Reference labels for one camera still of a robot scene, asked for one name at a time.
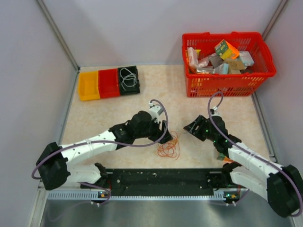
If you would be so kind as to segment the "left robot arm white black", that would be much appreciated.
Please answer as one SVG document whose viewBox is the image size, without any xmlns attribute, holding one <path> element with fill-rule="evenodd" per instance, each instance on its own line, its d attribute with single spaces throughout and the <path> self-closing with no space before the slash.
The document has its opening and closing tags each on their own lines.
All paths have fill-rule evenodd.
<svg viewBox="0 0 303 227">
<path fill-rule="evenodd" d="M 90 166 L 77 164 L 93 156 L 133 147 L 136 139 L 148 138 L 152 144 L 172 140 L 166 120 L 159 121 L 146 111 L 139 111 L 130 120 L 116 124 L 107 131 L 71 145 L 49 143 L 36 162 L 36 171 L 46 190 L 54 190 L 65 183 L 87 183 L 103 187 L 107 172 L 100 163 Z"/>
</svg>

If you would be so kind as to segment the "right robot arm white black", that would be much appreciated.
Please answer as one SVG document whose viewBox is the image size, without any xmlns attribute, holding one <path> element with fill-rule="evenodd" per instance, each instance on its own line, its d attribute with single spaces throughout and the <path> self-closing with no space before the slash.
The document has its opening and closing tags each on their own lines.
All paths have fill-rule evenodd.
<svg viewBox="0 0 303 227">
<path fill-rule="evenodd" d="M 303 179 L 295 166 L 282 166 L 249 149 L 228 133 L 218 115 L 208 119 L 199 115 L 184 130 L 201 141 L 210 140 L 219 153 L 232 160 L 221 175 L 224 186 L 244 186 L 265 199 L 281 217 L 302 214 Z"/>
</svg>

